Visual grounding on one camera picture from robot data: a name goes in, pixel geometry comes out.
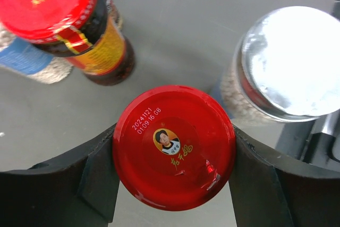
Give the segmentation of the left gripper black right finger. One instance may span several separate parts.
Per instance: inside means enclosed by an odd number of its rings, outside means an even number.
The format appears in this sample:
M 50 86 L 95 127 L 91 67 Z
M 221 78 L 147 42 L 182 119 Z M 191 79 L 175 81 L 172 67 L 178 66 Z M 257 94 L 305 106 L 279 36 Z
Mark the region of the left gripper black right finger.
M 235 128 L 229 178 L 237 226 L 339 226 L 339 172 L 281 154 Z

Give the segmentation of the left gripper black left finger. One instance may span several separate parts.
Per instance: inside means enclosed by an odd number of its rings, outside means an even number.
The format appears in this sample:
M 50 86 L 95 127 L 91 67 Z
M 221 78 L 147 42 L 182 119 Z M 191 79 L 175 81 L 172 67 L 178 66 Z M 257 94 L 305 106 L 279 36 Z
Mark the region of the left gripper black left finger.
M 1 226 L 108 226 L 119 188 L 111 126 L 26 170 L 1 172 Z

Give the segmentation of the grey lid salt jar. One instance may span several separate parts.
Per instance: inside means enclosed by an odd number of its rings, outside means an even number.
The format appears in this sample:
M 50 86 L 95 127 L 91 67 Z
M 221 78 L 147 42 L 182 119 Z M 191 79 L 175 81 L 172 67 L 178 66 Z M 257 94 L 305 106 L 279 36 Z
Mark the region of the grey lid salt jar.
M 307 6 L 267 13 L 241 36 L 216 97 L 239 128 L 338 111 L 339 19 Z

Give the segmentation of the grey lid white shaker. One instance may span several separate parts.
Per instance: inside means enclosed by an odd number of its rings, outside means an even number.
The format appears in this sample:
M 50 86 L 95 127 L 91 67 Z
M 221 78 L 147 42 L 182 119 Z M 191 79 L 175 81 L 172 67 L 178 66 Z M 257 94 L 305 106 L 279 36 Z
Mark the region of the grey lid white shaker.
M 1 69 L 9 70 L 44 84 L 65 79 L 73 66 L 45 53 L 1 26 Z

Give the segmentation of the red lid sauce jar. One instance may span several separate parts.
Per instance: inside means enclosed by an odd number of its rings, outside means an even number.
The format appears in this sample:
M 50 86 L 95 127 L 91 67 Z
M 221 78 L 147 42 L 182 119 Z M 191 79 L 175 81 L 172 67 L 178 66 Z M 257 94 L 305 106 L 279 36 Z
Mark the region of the red lid sauce jar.
M 96 84 L 116 85 L 134 69 L 132 45 L 116 26 L 106 0 L 1 0 L 1 23 L 70 62 Z
M 207 93 L 183 85 L 150 89 L 120 116 L 113 161 L 142 203 L 164 211 L 198 207 L 229 180 L 236 157 L 233 125 Z

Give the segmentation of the red lid sauce jar front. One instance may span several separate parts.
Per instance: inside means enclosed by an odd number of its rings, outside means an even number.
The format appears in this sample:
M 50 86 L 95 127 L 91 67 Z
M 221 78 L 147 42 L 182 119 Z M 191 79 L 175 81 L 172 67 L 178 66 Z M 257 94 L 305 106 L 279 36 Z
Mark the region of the red lid sauce jar front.
M 183 85 L 150 89 L 120 116 L 113 161 L 142 203 L 164 211 L 198 207 L 229 180 L 236 157 L 233 125 L 207 93 Z

